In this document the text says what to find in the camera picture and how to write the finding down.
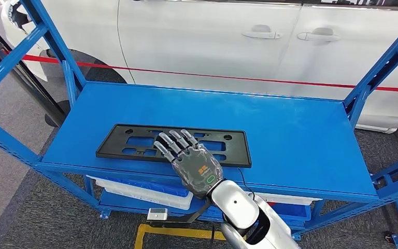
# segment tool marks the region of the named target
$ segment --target robot finger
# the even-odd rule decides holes
[[[183,147],[182,149],[186,149],[190,146],[187,141],[185,141],[185,139],[176,131],[170,130],[169,133],[176,138],[176,141]]]
[[[179,146],[173,142],[173,140],[167,136],[164,132],[159,133],[159,136],[172,148],[172,150],[176,153],[179,154],[181,152],[181,149]]]
[[[182,133],[182,135],[184,135],[184,136],[187,138],[187,140],[188,140],[193,146],[195,146],[195,145],[198,143],[198,141],[197,141],[187,130],[182,129],[182,130],[181,130],[181,133]]]
[[[170,162],[173,162],[175,160],[175,157],[170,153],[170,151],[167,150],[167,148],[164,147],[159,141],[155,141],[154,146],[158,148],[162,154],[164,155],[165,158],[167,158]]]

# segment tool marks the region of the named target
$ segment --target car door handle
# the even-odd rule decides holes
[[[243,32],[242,35],[261,39],[280,39],[282,37],[281,33],[272,31],[268,25],[264,24],[254,25],[250,31]]]
[[[319,40],[323,42],[334,42],[340,40],[341,37],[333,34],[333,30],[328,27],[318,27],[312,32],[302,32],[297,34],[300,40]]]
[[[243,32],[242,35],[251,37],[251,38],[262,38],[262,39],[280,39],[282,34],[278,32],[253,32],[246,31]]]

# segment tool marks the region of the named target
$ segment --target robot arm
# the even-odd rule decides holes
[[[181,134],[170,131],[176,142],[165,133],[159,134],[174,154],[158,141],[154,145],[171,162],[189,191],[199,199],[206,198],[208,206],[212,202],[223,212],[224,222],[221,224],[221,231],[232,247],[299,248],[291,238],[290,228],[262,198],[253,193],[247,195],[235,182],[224,179],[222,166],[205,146],[199,144],[187,130],[181,130]],[[199,214],[189,215],[191,219],[190,216],[196,219]],[[167,220],[167,215],[163,217],[162,220],[158,218],[158,221]],[[250,230],[253,231],[244,240],[243,236]]]

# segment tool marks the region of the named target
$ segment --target green button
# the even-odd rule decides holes
[[[212,183],[212,181],[214,181],[214,179],[216,179],[216,177],[214,175],[211,175],[208,179],[207,182],[208,183]]]

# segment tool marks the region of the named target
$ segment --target red stripe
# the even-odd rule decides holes
[[[23,59],[27,60],[27,61],[37,61],[37,62],[56,63],[56,64],[58,63],[58,60],[54,59],[54,58],[31,56],[31,55],[28,55],[28,54],[25,55],[23,57]],[[203,76],[203,77],[224,78],[224,79],[241,79],[241,80],[265,81],[265,82],[277,82],[277,83],[297,84],[297,85],[307,85],[307,86],[341,87],[341,88],[354,88],[355,87],[355,85],[327,84],[327,83],[304,82],[304,81],[289,81],[289,80],[277,80],[277,79],[258,79],[258,78],[245,78],[245,77],[208,75],[208,74],[190,74],[190,73],[171,72],[171,71],[152,70],[152,69],[142,69],[142,68],[123,67],[123,66],[108,66],[108,65],[100,65],[100,64],[79,62],[79,61],[77,61],[77,65],[79,65],[79,66],[98,67],[98,68],[113,68],[113,69],[124,69],[124,70],[131,70],[131,71],[163,73],[163,74],[177,74],[177,75]],[[398,92],[398,87],[378,87],[378,88],[376,88],[376,90]]]

